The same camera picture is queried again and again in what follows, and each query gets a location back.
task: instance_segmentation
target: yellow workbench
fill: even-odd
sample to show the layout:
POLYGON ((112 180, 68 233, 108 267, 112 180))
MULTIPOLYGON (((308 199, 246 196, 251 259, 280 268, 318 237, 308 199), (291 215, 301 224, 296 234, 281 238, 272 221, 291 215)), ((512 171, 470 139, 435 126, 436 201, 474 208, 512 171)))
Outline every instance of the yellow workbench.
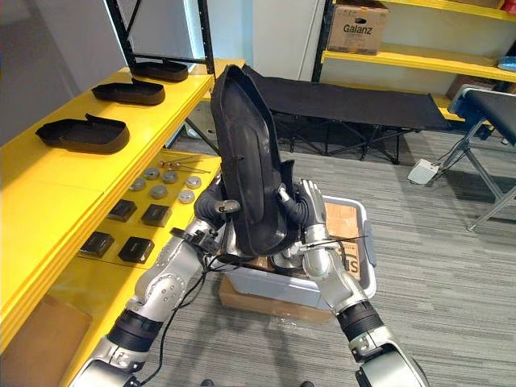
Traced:
POLYGON ((147 181, 147 186, 142 191, 127 191, 122 198, 134 202, 137 206, 136 212, 125 223, 105 218, 96 228, 114 238, 106 254, 101 259, 76 254, 49 290, 53 297, 74 305, 93 318, 61 381, 63 386, 69 384, 100 338, 110 331, 127 300, 133 296, 139 276, 154 264, 161 248, 169 241, 170 230, 173 227, 185 229, 193 219, 194 203, 182 204, 177 200, 179 192, 188 189, 185 186, 186 179, 190 176, 201 178, 201 186, 192 189, 197 197, 214 179, 220 165, 220 158, 217 156, 161 150, 148 167, 158 168, 160 160, 194 160, 188 166, 205 172, 177 171, 177 181, 165 185, 169 193, 159 200, 151 198, 148 191, 155 185, 163 185, 161 178, 147 181), (141 217, 150 204, 170 206, 172 214, 163 227, 142 223, 141 217), (151 239, 155 245, 144 264, 124 262, 118 257, 120 249, 131 236, 151 239))
MULTIPOLYGON (((101 83, 130 82, 127 69, 101 83)), ((97 100, 88 90, 0 149, 2 156, 2 307, 0 351, 113 205, 214 84, 193 75, 164 85, 158 106, 97 100), (131 139, 113 155, 45 145, 35 131, 86 113, 127 124, 131 139)))

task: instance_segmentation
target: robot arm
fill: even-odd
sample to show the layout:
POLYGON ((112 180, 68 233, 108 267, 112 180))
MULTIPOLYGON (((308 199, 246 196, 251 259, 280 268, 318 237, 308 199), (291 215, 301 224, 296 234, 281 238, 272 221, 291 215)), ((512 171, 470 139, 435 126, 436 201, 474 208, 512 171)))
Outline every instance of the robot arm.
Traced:
POLYGON ((369 303, 368 297, 344 268, 326 229, 323 196, 312 181, 302 181, 299 201, 283 187, 278 190, 287 214, 303 229, 303 268, 339 320, 355 361, 363 363, 356 372, 360 387, 427 387, 428 381, 391 330, 369 303))
MULTIPOLYGON (((281 201, 303 230, 296 243, 303 268, 315 281, 339 320, 357 362, 360 387, 426 387, 420 367, 402 350, 396 338, 372 308, 364 291, 343 267, 326 229, 326 211, 317 186, 303 181, 300 201, 284 189, 281 201)), ((133 375, 148 358, 148 351, 164 321, 181 304, 192 276, 202 269, 205 255, 218 250, 214 238, 224 224, 222 214, 238 210, 238 203, 221 201, 212 185, 196 202, 196 219, 173 237, 156 263, 138 280, 135 296, 117 318, 73 379, 72 387, 139 387, 133 375)))
POLYGON ((148 351, 165 320, 185 297, 190 279, 202 269, 206 255, 218 251, 217 230, 223 212, 238 210, 221 201, 219 181, 195 203, 196 218, 161 250, 155 264, 137 281, 135 295, 102 337, 72 381, 72 387, 139 387, 133 375, 148 358, 148 351))

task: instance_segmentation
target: metal rod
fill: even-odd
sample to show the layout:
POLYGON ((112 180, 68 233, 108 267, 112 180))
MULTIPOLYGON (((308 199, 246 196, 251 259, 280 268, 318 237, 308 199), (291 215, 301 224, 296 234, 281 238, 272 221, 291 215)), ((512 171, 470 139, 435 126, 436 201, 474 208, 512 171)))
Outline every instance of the metal rod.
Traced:
POLYGON ((132 10, 131 20, 129 20, 129 24, 127 25, 126 31, 126 39, 129 39, 129 34, 131 34, 132 25, 135 23, 136 15, 138 14, 139 4, 142 0, 136 0, 135 8, 132 10))
POLYGON ((117 0, 106 0, 107 10, 110 12, 111 21, 114 25, 117 38, 119 39, 120 47, 122 48, 123 57, 129 67, 136 64, 133 57, 131 43, 126 39, 127 31, 123 24, 122 14, 120 12, 117 0))
POLYGON ((328 44, 332 16, 333 2, 332 0, 326 0, 324 2, 324 12, 322 13, 321 28, 319 29, 317 51, 315 52, 314 69, 312 70, 312 82, 319 82, 319 79, 321 78, 321 71, 323 70, 323 51, 328 44))
POLYGON ((172 146, 176 143, 177 139, 179 138, 179 136, 181 135, 181 133, 183 132, 184 129, 185 129, 185 125, 181 125, 181 127, 176 130, 176 132, 170 138, 170 141, 167 142, 167 149, 172 148, 172 146))
POLYGON ((204 47, 206 72, 208 74, 215 74, 213 48, 211 47, 210 16, 208 14, 208 1, 198 0, 198 7, 199 18, 201 20, 202 46, 204 47))
POLYGON ((493 178, 488 174, 485 168, 482 166, 480 161, 475 157, 475 155, 473 155, 471 149, 466 149, 464 153, 466 154, 466 157, 469 158, 469 161, 471 161, 471 164, 473 164, 473 167, 475 167, 475 169, 481 175, 482 180, 494 194, 496 199, 500 199, 503 196, 503 192, 501 191, 500 187, 498 187, 497 183, 494 182, 493 178))
POLYGON ((206 60, 204 60, 204 59, 182 58, 179 56, 140 54, 139 52, 132 52, 131 55, 135 58, 156 59, 156 60, 175 60, 176 62, 200 63, 202 65, 206 64, 206 60))
POLYGON ((506 193, 502 198, 497 200, 491 208, 487 212, 485 212, 483 215, 481 215, 479 218, 475 220, 472 224, 470 224, 467 228, 469 231, 475 230, 476 226, 478 226, 479 223, 484 222, 488 218, 491 218, 493 215, 495 215, 499 210, 501 210, 505 206, 514 206, 516 203, 514 202, 514 197, 516 196, 516 185, 508 192, 506 193))
POLYGON ((208 146, 213 150, 213 152, 217 153, 217 155, 221 156, 219 149, 211 142, 211 140, 205 136, 204 133, 202 133, 201 129, 198 128, 197 125, 195 125, 191 119, 186 119, 186 123, 188 123, 192 129, 198 134, 199 137, 201 137, 205 143, 208 144, 208 146))

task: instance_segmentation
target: cardboard box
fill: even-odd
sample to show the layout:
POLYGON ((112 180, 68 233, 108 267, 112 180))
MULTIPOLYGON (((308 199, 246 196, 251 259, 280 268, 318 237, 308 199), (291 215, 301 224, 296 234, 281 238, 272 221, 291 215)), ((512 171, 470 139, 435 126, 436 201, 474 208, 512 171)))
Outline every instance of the cardboard box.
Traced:
POLYGON ((293 304, 292 302, 238 293, 226 276, 223 277, 220 284, 218 295, 220 296, 221 303, 230 308, 296 318, 315 324, 327 323, 333 316, 329 310, 320 310, 309 306, 293 304))
POLYGON ((376 54, 388 16, 389 10, 377 1, 337 1, 328 50, 376 54))
POLYGON ((3 387, 56 387, 91 317, 45 296, 2 353, 3 387))
POLYGON ((472 6, 485 6, 487 8, 499 9, 503 6, 505 0, 448 0, 453 2, 461 2, 472 6))
POLYGON ((457 75, 446 92, 446 96, 452 100, 462 85, 474 85, 481 89, 492 90, 496 85, 495 81, 487 78, 472 77, 471 75, 457 75))

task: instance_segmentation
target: metal chair leg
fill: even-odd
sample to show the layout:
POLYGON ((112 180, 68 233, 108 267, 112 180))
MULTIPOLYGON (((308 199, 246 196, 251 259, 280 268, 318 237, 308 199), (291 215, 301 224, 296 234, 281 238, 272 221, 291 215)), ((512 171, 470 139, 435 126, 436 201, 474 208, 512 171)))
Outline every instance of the metal chair leg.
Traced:
POLYGON ((484 119, 480 119, 478 122, 475 122, 471 129, 469 130, 468 134, 464 136, 463 139, 461 139, 457 144, 453 146, 453 148, 450 151, 450 155, 447 157, 447 159, 441 164, 439 167, 439 171, 435 176, 433 176, 430 181, 428 181, 425 186, 426 187, 432 187, 434 184, 434 181, 439 179, 444 172, 446 172, 447 169, 449 169, 456 159, 458 157, 461 157, 462 154, 468 149, 469 147, 469 140, 475 135, 475 133, 482 127, 482 124, 484 123, 484 119))
POLYGON ((482 216, 480 216, 475 222, 471 223, 467 227, 468 231, 474 231, 476 226, 478 226, 480 223, 484 222, 488 218, 491 218, 503 207, 510 206, 511 204, 516 204, 516 203, 510 203, 510 202, 514 201, 515 197, 516 197, 516 185, 508 193, 504 194, 503 197, 500 198, 500 200, 496 200, 495 203, 491 206, 491 208, 486 213, 484 213, 482 216))

